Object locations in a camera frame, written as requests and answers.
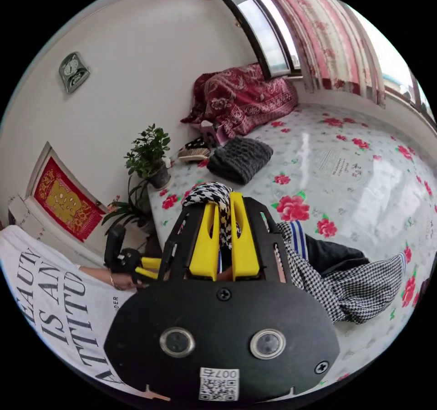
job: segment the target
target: window frame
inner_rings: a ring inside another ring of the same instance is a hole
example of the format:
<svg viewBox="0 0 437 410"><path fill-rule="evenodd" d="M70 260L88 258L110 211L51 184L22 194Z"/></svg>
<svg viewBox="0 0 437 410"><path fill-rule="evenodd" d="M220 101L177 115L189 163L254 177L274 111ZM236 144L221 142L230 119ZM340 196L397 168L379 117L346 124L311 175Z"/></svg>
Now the window frame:
<svg viewBox="0 0 437 410"><path fill-rule="evenodd" d="M263 72L265 80L271 80L276 77L284 77L284 76L302 76L302 71L300 69L295 69L293 65L293 60L290 55L290 51L288 50L288 46L285 42L284 36L282 35L282 32L280 31L278 24L276 23L276 20L273 18L270 11L267 9L265 4L261 0L252 0L261 10L263 13L265 19L270 24L270 27L276 36L276 39L278 41L278 44L281 48L282 54L284 56L285 63L288 66L287 70L282 71L272 71L270 69L270 66L267 63L267 58L264 54L263 48L260 45L258 38L256 37L256 33L253 31L252 27L250 26L249 22L246 20L246 17L244 16L243 12L238 8L238 5L247 1L247 0L222 0L225 5L228 7L228 9L232 12L234 17L236 18L237 22L243 29L243 32L247 36L247 39L249 40L250 45L252 46L252 49L254 50L254 53L257 57L258 63L261 66L261 70Z"/></svg>
<svg viewBox="0 0 437 410"><path fill-rule="evenodd" d="M391 95L401 99L402 101L408 103L413 109L415 109L436 131L437 131L437 122L434 120L427 111L424 111L422 109L422 101L420 99L420 91L419 91L419 85L417 83L417 79L415 78L413 72L410 68L408 68L411 75L411 81L412 81L412 88L414 92L414 102L412 100L408 100L403 94L396 91L395 89L388 87L386 84L384 84L384 89L387 93L390 93Z"/></svg>

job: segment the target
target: floral bedsheet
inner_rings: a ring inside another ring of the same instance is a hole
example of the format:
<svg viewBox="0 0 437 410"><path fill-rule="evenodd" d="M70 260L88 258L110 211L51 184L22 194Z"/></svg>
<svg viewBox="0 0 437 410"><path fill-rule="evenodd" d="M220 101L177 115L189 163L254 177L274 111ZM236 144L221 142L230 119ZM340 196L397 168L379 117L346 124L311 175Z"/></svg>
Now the floral bedsheet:
<svg viewBox="0 0 437 410"><path fill-rule="evenodd" d="M316 389L324 387L380 355L407 323L437 250L437 166L405 134L342 108L300 105L248 137L274 149L249 184L215 177L206 162L175 161L168 188L149 189L161 246L190 190L218 181L267 205L277 222L300 220L316 239L360 249L372 261L407 256L404 282L387 310L363 325L336 325L341 353Z"/></svg>

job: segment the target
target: glass pane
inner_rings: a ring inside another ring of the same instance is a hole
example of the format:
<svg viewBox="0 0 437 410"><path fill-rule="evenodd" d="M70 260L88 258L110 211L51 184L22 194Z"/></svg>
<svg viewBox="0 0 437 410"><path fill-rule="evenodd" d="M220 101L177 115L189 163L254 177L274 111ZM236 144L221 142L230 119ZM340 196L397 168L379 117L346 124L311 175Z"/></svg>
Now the glass pane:
<svg viewBox="0 0 437 410"><path fill-rule="evenodd" d="M290 31L288 30L288 27L285 24L284 19L282 18L281 14L279 13L278 9L276 8L272 0L261 0L261 1L263 2L267 10L270 12L273 19L276 21L276 24L278 25L279 30L281 31L285 43L288 47L288 51L293 61L293 66L296 70L299 70L300 62L299 62L299 58L297 57L296 47L293 40L291 39Z"/></svg>
<svg viewBox="0 0 437 410"><path fill-rule="evenodd" d="M278 38L260 7L253 0L238 5L258 39L272 73L288 70Z"/></svg>
<svg viewBox="0 0 437 410"><path fill-rule="evenodd" d="M425 96L425 93L422 90L422 87L420 86L420 83L417 82L417 85L419 86L419 93L420 93L420 103L422 104L422 108L430 115L432 118L434 118L431 108L429 106L428 99Z"/></svg>
<svg viewBox="0 0 437 410"><path fill-rule="evenodd" d="M378 56L385 85L402 94L406 100L411 100L414 103L413 82L407 63L392 43L370 21L353 8L351 9L372 42Z"/></svg>

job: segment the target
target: white wall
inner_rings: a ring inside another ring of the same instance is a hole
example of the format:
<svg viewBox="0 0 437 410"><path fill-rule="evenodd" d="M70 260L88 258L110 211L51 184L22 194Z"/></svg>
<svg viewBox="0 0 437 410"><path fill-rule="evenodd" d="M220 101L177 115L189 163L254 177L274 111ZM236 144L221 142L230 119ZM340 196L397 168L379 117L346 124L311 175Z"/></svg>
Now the white wall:
<svg viewBox="0 0 437 410"><path fill-rule="evenodd" d="M195 79L254 61L232 14L216 0L121 0L78 22L30 69L2 123L0 218L8 196L25 197L48 141L79 183L103 204L126 193L123 156L147 125L170 133L176 151L192 135ZM81 53L91 75L67 95L62 59Z"/></svg>
<svg viewBox="0 0 437 410"><path fill-rule="evenodd" d="M385 109L368 99L341 91L320 90L315 93L305 91L302 80L293 81L301 103L316 103L339 108L347 108L368 114L391 124L415 140L437 162L437 132L411 107L402 100L387 95Z"/></svg>

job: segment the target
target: bracelet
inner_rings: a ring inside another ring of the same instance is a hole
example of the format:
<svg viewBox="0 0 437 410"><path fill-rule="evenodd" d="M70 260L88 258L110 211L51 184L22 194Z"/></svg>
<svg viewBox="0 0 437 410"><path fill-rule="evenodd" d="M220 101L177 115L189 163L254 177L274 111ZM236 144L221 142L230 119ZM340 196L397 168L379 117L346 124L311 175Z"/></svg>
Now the bracelet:
<svg viewBox="0 0 437 410"><path fill-rule="evenodd" d="M111 284L112 286L116 289L116 290L121 290L121 288L114 282L114 280L112 279L112 272L109 273L109 279L111 280Z"/></svg>

